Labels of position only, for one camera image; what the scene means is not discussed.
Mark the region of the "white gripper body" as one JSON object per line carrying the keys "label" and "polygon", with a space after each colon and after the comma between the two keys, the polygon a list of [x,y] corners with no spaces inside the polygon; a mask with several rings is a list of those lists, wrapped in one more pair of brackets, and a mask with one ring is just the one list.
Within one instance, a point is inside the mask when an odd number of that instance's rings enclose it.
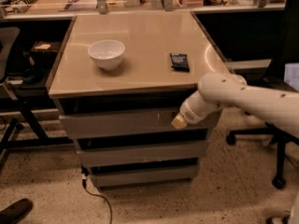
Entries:
{"label": "white gripper body", "polygon": [[211,113],[221,109],[221,105],[208,103],[204,100],[202,95],[196,91],[182,103],[178,113],[178,120],[182,125],[196,124]]}

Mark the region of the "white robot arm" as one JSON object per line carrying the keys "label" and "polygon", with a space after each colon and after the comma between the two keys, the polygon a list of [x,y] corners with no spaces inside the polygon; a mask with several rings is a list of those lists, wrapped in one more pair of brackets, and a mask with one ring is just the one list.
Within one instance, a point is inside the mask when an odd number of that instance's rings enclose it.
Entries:
{"label": "white robot arm", "polygon": [[281,131],[299,137],[299,93],[249,86],[234,74],[207,73],[181,105],[171,125],[184,129],[226,106],[236,106]]}

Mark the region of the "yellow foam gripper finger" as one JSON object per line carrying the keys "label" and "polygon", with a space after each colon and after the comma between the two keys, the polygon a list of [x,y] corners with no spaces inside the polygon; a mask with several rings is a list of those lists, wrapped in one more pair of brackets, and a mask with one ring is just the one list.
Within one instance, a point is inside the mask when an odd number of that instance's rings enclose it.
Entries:
{"label": "yellow foam gripper finger", "polygon": [[184,129],[187,127],[188,123],[185,118],[178,113],[172,120],[171,125],[176,129]]}

